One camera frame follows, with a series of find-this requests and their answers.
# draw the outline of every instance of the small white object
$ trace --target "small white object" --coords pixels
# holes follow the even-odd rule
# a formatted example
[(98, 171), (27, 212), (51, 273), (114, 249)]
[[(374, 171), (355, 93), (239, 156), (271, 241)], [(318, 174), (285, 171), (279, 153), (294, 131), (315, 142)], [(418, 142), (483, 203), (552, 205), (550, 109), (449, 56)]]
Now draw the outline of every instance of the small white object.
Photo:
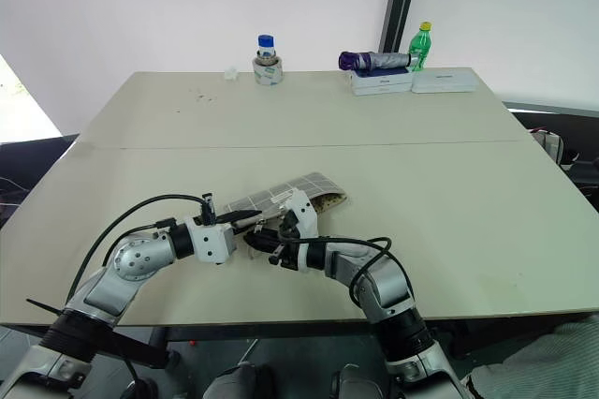
[(409, 92), (412, 89), (412, 83), (393, 83), (391, 85), (378, 85), (375, 87), (352, 88), (354, 95), (378, 95), (381, 93), (401, 93)]
[(427, 68), (415, 73), (414, 93), (473, 92), (478, 79), (468, 68)]
[(230, 66), (223, 73), (223, 78), (225, 78), (225, 81), (236, 81), (238, 74), (237, 69), (234, 66)]

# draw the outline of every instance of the white wall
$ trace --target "white wall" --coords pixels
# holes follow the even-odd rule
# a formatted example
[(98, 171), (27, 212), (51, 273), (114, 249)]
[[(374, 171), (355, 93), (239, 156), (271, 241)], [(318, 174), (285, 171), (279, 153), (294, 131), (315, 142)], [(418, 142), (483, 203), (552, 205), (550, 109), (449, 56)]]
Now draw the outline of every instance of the white wall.
[(504, 101), (599, 111), (599, 0), (412, 0), (403, 49), (425, 20), (428, 67), (473, 67)]
[(0, 53), (70, 133), (135, 71), (250, 71), (261, 33), (275, 35), (286, 70), (335, 69), (342, 50), (378, 48), (386, 6), (387, 0), (0, 0)]

